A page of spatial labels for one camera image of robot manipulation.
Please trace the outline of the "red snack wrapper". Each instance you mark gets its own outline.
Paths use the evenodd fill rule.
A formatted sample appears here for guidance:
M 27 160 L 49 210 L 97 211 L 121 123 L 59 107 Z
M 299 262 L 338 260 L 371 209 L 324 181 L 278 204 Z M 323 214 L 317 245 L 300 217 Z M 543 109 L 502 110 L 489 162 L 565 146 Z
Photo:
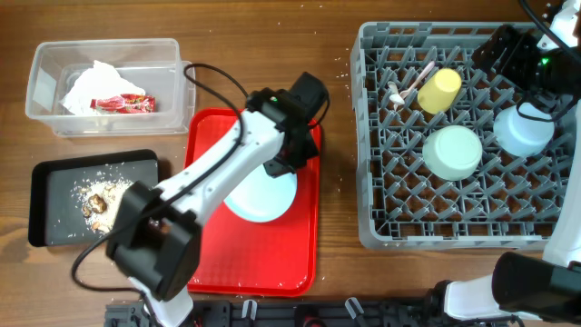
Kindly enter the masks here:
M 148 114 L 154 111 L 155 103 L 150 95 L 119 94 L 108 99 L 93 99 L 90 108 L 114 114 Z

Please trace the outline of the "light blue plate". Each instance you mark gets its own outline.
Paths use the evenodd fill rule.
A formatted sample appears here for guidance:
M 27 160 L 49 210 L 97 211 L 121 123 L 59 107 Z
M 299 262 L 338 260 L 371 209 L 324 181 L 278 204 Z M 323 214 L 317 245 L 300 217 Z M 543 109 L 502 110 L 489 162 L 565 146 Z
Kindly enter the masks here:
M 290 209 L 297 189 L 296 174 L 271 177 L 260 165 L 231 191 L 224 203 L 231 212 L 245 221 L 268 223 Z

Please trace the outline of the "white plastic fork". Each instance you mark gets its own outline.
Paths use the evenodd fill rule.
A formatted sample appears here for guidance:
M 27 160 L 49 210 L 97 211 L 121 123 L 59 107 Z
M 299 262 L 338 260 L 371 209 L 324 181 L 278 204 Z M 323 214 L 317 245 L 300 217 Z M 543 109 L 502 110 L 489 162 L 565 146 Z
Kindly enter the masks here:
M 397 110 L 400 106 L 402 106 L 405 103 L 405 101 L 400 96 L 397 85 L 394 82 L 392 81 L 387 82 L 387 86 L 390 91 L 389 100 L 392 103 L 393 109 Z

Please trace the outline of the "white napkin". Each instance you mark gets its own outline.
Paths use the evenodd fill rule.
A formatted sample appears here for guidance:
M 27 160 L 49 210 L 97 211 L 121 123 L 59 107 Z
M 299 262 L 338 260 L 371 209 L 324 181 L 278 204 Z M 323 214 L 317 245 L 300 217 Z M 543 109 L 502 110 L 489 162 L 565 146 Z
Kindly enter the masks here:
M 101 115 L 91 107 L 92 100 L 105 100 L 121 94 L 146 95 L 146 92 L 122 78 L 112 65 L 94 61 L 94 66 L 81 73 L 60 104 L 74 115 Z

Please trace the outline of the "green bowl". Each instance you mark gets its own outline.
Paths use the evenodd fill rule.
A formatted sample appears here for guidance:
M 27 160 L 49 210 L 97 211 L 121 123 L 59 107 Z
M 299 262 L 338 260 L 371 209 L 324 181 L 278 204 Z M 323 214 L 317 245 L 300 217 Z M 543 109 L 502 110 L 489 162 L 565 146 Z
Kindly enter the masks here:
M 427 137 L 422 147 L 424 164 L 437 177 L 448 181 L 468 178 L 482 158 L 482 143 L 467 127 L 451 125 Z

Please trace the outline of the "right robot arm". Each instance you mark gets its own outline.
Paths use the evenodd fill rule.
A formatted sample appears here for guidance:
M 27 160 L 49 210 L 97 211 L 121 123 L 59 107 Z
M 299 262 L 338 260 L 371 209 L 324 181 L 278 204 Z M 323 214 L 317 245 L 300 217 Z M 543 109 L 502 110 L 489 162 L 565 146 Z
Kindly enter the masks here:
M 467 282 L 439 282 L 418 313 L 422 326 L 473 326 L 524 320 L 580 325 L 580 45 L 569 46 L 540 21 L 527 1 L 518 1 L 537 28 L 556 45 L 538 60 L 529 82 L 541 91 L 571 94 L 568 107 L 551 116 L 559 120 L 575 109 L 576 148 L 566 196 L 542 260 L 519 253 L 502 254 L 494 272 Z

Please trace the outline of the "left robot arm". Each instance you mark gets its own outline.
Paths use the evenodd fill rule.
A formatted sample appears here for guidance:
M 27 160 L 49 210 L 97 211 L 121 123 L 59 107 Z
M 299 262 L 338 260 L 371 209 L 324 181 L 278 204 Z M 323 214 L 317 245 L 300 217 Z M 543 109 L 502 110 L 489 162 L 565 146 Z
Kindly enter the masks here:
M 193 309 L 186 284 L 199 266 L 203 227 L 256 168 L 277 178 L 317 156 L 310 122 L 329 104 L 328 93 L 312 87 L 254 92 L 196 162 L 152 189 L 134 183 L 125 191 L 106 254 L 143 297 L 151 325 L 186 321 Z

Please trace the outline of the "food scraps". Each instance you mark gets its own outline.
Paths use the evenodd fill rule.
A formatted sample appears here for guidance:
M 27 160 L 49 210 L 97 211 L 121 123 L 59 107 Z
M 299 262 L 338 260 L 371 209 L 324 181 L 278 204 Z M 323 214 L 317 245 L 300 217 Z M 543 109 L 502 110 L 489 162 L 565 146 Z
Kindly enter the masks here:
M 93 233 L 105 234 L 113 229 L 124 192 L 133 181 L 84 180 L 71 190 L 74 217 L 80 219 Z

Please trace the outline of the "yellow plastic cup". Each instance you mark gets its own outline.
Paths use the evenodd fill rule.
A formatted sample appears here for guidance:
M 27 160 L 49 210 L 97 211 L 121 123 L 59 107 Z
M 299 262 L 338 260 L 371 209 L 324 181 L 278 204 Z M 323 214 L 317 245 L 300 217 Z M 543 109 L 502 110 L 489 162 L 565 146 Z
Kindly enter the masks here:
M 438 70 L 418 92 L 421 109 L 429 114 L 445 112 L 456 99 L 462 85 L 460 74 L 452 69 Z

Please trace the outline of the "light blue small bowl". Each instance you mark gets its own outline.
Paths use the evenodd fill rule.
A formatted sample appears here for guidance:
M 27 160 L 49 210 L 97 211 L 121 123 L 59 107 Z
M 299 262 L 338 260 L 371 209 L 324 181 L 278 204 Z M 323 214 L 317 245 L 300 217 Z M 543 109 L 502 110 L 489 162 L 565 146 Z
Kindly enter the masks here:
M 530 103 L 502 110 L 495 118 L 493 133 L 500 147 L 517 157 L 541 153 L 553 138 L 555 123 Z

